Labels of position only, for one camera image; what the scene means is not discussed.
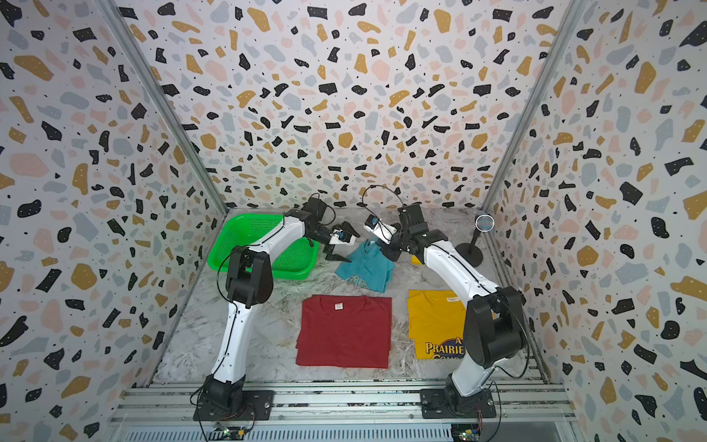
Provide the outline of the teal t-shirt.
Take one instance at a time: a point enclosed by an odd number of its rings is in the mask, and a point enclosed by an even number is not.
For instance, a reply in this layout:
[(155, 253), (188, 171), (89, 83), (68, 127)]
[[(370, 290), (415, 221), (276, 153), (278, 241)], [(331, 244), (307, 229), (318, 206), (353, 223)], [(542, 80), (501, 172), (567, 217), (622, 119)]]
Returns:
[(385, 293), (392, 280), (395, 264), (381, 252), (375, 241), (363, 242), (348, 256), (335, 274), (348, 284), (357, 285), (373, 292)]

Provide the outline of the red t-shirt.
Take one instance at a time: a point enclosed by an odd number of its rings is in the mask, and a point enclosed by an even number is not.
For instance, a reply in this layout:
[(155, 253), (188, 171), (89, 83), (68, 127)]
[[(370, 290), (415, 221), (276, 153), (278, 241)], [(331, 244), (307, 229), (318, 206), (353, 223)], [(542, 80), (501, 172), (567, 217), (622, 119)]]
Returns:
[(315, 295), (302, 302), (298, 366), (387, 369), (392, 299)]

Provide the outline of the green plastic basket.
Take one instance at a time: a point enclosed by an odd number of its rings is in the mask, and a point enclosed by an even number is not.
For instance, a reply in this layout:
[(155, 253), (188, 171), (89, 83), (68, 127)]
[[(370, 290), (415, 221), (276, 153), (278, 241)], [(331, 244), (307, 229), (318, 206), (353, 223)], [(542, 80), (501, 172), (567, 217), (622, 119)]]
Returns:
[[(265, 239), (284, 226), (282, 215), (242, 214), (226, 221), (209, 253), (208, 265), (215, 272), (226, 272), (229, 256), (236, 247), (261, 247)], [(306, 280), (314, 269), (320, 252), (316, 241), (306, 238), (293, 242), (272, 260), (272, 277), (276, 280)]]

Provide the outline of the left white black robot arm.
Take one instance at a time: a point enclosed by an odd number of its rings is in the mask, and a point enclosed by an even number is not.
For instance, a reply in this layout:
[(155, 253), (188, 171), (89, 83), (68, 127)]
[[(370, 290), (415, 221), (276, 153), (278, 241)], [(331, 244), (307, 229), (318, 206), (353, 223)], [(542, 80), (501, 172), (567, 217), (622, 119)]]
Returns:
[(199, 411), (210, 405), (234, 414), (242, 408), (252, 321), (259, 305), (274, 291), (275, 260), (300, 239), (322, 245), (328, 261), (347, 260), (333, 250), (338, 245), (355, 244), (360, 234), (346, 221), (323, 224), (327, 210), (327, 204), (311, 196), (302, 208), (286, 212), (279, 225), (262, 238), (236, 246), (228, 254), (225, 287), (219, 290), (228, 304), (226, 329), (215, 366), (197, 392)]

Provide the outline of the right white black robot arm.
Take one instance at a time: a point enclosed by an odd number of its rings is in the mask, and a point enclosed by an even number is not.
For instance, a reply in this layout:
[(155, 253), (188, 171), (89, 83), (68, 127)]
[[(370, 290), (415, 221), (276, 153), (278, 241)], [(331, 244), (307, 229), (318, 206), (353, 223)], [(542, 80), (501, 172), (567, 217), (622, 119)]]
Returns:
[(429, 228), (418, 204), (399, 207), (398, 217), (392, 225), (375, 215), (365, 223), (384, 256), (393, 262), (403, 252), (418, 258), (465, 304), (464, 357), (449, 375), (445, 391), (447, 403), (460, 407), (479, 398), (496, 368), (528, 347), (521, 294), (476, 270), (446, 234)]

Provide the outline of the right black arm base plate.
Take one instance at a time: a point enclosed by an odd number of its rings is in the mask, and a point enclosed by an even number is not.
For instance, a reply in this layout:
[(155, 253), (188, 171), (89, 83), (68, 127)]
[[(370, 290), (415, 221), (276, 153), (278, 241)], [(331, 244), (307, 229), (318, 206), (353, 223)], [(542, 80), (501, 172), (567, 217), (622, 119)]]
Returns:
[(423, 419), (490, 419), (497, 417), (495, 400), (489, 389), (462, 397), (454, 388), (420, 390)]

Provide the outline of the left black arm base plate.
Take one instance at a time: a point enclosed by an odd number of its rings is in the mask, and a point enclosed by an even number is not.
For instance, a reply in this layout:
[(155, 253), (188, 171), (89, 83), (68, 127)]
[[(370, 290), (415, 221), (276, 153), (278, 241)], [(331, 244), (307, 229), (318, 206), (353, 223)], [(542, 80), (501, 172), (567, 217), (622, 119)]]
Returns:
[(273, 390), (235, 390), (201, 393), (193, 414), (196, 422), (268, 421), (274, 405)]

